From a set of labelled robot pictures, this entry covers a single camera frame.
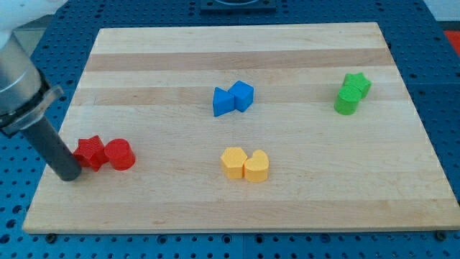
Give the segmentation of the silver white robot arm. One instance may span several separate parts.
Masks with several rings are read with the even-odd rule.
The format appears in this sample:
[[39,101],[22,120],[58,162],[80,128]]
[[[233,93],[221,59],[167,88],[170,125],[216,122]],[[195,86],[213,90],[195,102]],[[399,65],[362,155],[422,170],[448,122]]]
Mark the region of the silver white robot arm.
[[13,31],[47,14],[66,0],[1,0],[1,132],[14,135],[44,117],[63,95],[30,60]]

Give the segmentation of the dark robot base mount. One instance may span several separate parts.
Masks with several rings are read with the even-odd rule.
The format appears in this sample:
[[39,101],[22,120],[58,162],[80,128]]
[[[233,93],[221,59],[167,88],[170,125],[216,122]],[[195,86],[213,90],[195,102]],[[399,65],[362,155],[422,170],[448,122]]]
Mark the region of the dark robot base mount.
[[200,13],[212,14],[216,12],[273,12],[277,8],[276,0],[202,0]]

